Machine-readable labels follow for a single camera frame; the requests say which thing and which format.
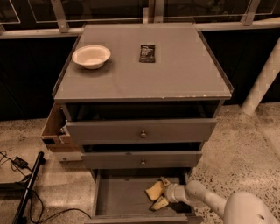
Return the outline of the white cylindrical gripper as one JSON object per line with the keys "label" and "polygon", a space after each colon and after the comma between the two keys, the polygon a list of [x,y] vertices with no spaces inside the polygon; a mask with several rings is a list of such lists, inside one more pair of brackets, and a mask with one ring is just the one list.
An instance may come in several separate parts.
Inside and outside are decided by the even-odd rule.
{"label": "white cylindrical gripper", "polygon": [[150,207],[152,211],[157,211],[163,207],[167,207],[169,205],[169,201],[171,203],[187,202],[186,187],[184,185],[171,184],[171,182],[165,177],[161,177],[160,180],[164,186],[167,186],[164,192],[165,197],[160,196],[152,204]]}

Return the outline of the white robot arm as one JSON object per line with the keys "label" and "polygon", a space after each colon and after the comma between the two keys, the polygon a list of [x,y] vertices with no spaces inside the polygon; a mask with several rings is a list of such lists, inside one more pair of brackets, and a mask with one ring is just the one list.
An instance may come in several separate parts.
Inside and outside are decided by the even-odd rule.
{"label": "white robot arm", "polygon": [[179,185],[161,177],[145,193],[154,202],[153,211],[170,203],[184,202],[193,207],[203,203],[223,220],[223,224],[280,224],[265,203],[250,192],[234,192],[224,199],[197,180]]}

